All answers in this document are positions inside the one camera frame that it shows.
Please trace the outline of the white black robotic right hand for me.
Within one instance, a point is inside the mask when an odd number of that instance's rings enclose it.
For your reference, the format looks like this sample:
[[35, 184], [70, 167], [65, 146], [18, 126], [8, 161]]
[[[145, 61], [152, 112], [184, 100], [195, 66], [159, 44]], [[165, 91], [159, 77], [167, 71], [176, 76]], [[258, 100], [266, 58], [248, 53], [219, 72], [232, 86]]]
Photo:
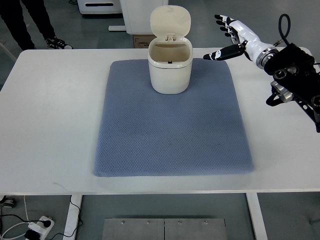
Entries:
[[262, 42], [258, 35], [241, 21], [220, 14], [214, 17], [216, 23], [220, 25], [220, 30], [231, 39], [232, 45], [205, 54], [204, 60], [224, 61], [244, 54], [250, 61], [261, 65], [268, 54], [277, 51], [272, 44]]

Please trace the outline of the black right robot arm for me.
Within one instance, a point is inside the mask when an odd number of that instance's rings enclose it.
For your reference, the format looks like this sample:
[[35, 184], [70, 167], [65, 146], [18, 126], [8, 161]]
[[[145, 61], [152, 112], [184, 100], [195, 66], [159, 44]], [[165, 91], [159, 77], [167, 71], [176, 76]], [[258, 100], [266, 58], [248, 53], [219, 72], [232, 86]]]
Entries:
[[271, 96], [266, 104], [275, 107], [295, 101], [314, 122], [320, 132], [320, 74], [316, 72], [315, 59], [293, 43], [287, 36], [291, 20], [282, 14], [278, 20], [281, 41], [286, 47], [277, 51], [275, 47], [263, 50], [256, 59], [256, 65], [273, 77]]

